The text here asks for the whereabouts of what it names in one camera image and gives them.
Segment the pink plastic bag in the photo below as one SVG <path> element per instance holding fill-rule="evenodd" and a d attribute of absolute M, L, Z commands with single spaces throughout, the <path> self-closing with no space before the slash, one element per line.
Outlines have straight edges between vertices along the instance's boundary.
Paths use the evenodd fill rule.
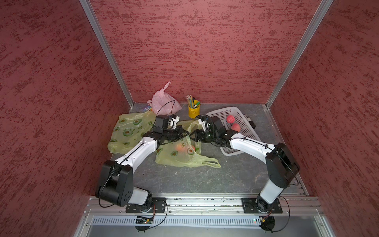
<path fill-rule="evenodd" d="M 171 82 L 168 82 L 164 88 L 157 91 L 152 99 L 147 102 L 156 115 L 172 115 L 182 109 L 180 103 L 170 94 L 165 92 L 170 84 Z"/>

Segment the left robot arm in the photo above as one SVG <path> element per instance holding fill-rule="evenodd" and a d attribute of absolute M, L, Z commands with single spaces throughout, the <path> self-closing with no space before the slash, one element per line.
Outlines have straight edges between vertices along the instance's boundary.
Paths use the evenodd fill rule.
<path fill-rule="evenodd" d="M 125 207 L 133 204 L 142 212 L 148 212 L 153 206 L 152 194 L 148 190 L 134 186 L 133 175 L 139 165 L 161 145 L 176 142 L 190 133 L 177 125 L 177 115 L 158 115 L 150 131 L 142 136 L 142 140 L 126 155 L 115 161 L 106 161 L 100 172 L 95 196 L 101 207 L 101 200 L 110 203 L 108 207 L 117 205 Z"/>

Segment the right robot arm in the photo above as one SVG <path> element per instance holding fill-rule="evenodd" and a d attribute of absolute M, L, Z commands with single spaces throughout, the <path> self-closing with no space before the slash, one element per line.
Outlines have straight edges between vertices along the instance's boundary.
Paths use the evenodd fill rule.
<path fill-rule="evenodd" d="M 202 129 L 191 133 L 193 140 L 247 153 L 266 164 L 268 181 L 256 197 L 255 206 L 260 213 L 269 213 L 281 193 L 297 179 L 300 168 L 288 147 L 263 143 L 246 137 L 236 130 L 227 130 L 218 117 L 196 116 Z"/>

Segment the green avocado print bag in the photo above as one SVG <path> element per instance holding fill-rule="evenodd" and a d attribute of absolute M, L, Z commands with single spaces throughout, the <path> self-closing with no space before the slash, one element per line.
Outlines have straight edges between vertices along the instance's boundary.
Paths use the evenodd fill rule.
<path fill-rule="evenodd" d="M 152 111 L 120 115 L 108 142 L 108 150 L 112 154 L 127 154 L 153 127 L 155 118 Z"/>

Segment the yellow pencil cup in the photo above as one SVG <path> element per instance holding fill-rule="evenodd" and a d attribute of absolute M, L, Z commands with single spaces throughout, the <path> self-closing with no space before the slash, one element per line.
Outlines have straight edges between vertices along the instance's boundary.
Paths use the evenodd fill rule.
<path fill-rule="evenodd" d="M 198 100 L 193 101 L 193 107 L 188 106 L 188 116 L 190 118 L 195 119 L 197 116 L 200 115 L 200 106 L 201 103 Z"/>

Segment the pencils in cup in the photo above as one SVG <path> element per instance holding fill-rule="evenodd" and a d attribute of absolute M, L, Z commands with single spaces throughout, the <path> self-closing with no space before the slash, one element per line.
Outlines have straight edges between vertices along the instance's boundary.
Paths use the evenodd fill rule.
<path fill-rule="evenodd" d="M 195 109 L 195 108 L 199 107 L 199 105 L 200 105 L 200 102 L 196 101 L 195 98 L 192 97 L 191 95 L 186 95 L 186 100 L 187 100 L 188 106 L 191 109 Z"/>

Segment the white plastic basket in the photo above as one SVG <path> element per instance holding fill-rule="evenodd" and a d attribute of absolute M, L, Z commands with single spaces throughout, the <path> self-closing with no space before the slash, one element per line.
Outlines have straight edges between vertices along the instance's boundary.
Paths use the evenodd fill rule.
<path fill-rule="evenodd" d="M 230 130 L 233 124 L 238 124 L 240 125 L 240 128 L 241 128 L 241 131 L 239 133 L 241 133 L 245 137 L 261 142 L 259 136 L 255 132 L 253 127 L 250 125 L 249 120 L 237 107 L 226 107 L 226 108 L 214 110 L 214 111 L 208 112 L 206 115 L 208 115 L 209 117 L 219 118 L 226 130 Z M 228 116 L 233 116 L 235 119 L 235 122 L 228 123 L 227 122 Z"/>

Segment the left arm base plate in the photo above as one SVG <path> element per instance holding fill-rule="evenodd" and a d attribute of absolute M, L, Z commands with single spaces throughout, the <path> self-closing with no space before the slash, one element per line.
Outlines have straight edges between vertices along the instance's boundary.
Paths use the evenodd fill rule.
<path fill-rule="evenodd" d="M 126 213 L 131 214 L 142 214 L 142 215 L 153 215 L 166 213 L 167 203 L 166 198 L 148 198 L 145 204 L 137 205 L 128 203 L 126 206 Z"/>

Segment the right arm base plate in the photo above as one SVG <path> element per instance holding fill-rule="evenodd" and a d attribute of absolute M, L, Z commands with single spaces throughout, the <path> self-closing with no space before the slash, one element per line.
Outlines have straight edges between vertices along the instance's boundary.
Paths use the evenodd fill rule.
<path fill-rule="evenodd" d="M 242 207 L 245 214 L 282 214 L 283 210 L 278 198 L 269 204 L 262 198 L 242 198 Z"/>

